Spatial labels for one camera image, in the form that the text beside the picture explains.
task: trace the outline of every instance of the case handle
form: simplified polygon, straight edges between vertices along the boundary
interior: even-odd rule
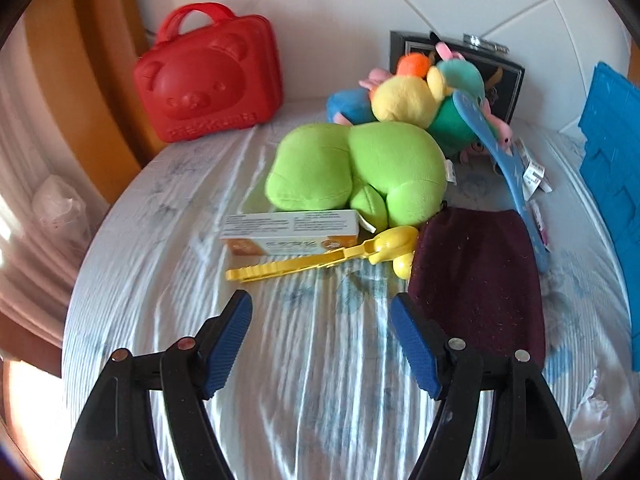
[[[175,40],[175,38],[180,35],[182,21],[187,17],[187,14],[194,10],[203,12],[209,16],[214,23],[232,20],[236,17],[231,9],[222,4],[189,4],[179,7],[169,14],[164,19],[164,22],[162,22],[162,25],[160,25],[160,30],[158,30],[158,35],[156,36],[156,44]]]

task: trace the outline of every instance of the pink plush toy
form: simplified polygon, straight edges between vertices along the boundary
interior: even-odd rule
[[[387,79],[391,79],[394,75],[384,68],[374,68],[369,72],[369,78],[361,79],[358,84],[369,91],[375,90]]]
[[[500,147],[505,152],[507,150],[510,150],[511,139],[513,139],[513,130],[502,119],[499,119],[491,113],[491,107],[489,106],[489,101],[487,99],[482,102],[482,113],[484,114],[484,118],[488,121],[489,124],[491,124],[491,126],[494,127],[495,131],[498,133]],[[469,155],[490,155],[490,153],[489,150],[482,145],[482,142],[474,142],[471,146],[465,148],[460,152],[460,162],[462,162],[462,164],[468,164]]]
[[[452,52],[451,49],[442,42],[436,44],[436,52],[443,61],[449,61],[450,59],[465,59],[462,54],[459,52]]]
[[[353,126],[353,123],[340,112],[334,114],[334,123],[342,124],[342,126]]]

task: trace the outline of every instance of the yellow plastic tongs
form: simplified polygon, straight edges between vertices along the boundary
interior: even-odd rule
[[[255,282],[302,270],[331,267],[354,258],[368,258],[369,263],[373,265],[392,260],[396,274],[400,278],[408,280],[411,275],[411,263],[417,242],[418,229],[415,227],[393,227],[355,247],[340,248],[323,254],[299,256],[289,260],[279,260],[251,267],[241,267],[240,269],[229,269],[225,277],[230,282]]]

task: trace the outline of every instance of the white bed sheet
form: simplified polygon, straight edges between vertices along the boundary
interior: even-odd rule
[[[286,105],[271,124],[169,146],[133,181],[92,243],[68,313],[63,379],[74,423],[114,349],[164,350],[220,312],[236,288],[224,271],[255,262],[232,256],[217,239],[223,218],[268,208],[261,186],[277,143],[295,126],[322,120],[323,102]],[[552,244],[541,281],[545,377],[567,421],[594,373],[594,394],[608,402],[605,436],[580,443],[588,480],[640,413],[625,288],[576,170],[580,146],[521,121],[513,127],[555,188],[540,196]],[[451,205],[510,206],[487,160],[457,172]],[[350,262],[244,288],[254,318],[226,387],[207,404],[236,478],[407,478],[435,403],[412,380],[388,324],[388,302],[405,288],[390,264]],[[159,395],[152,407],[166,476],[180,479]],[[483,394],[465,478],[478,470],[489,410]]]

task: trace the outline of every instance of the dark red cloth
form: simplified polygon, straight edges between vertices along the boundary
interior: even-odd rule
[[[443,209],[420,232],[408,292],[447,336],[544,365],[540,279],[515,211]]]

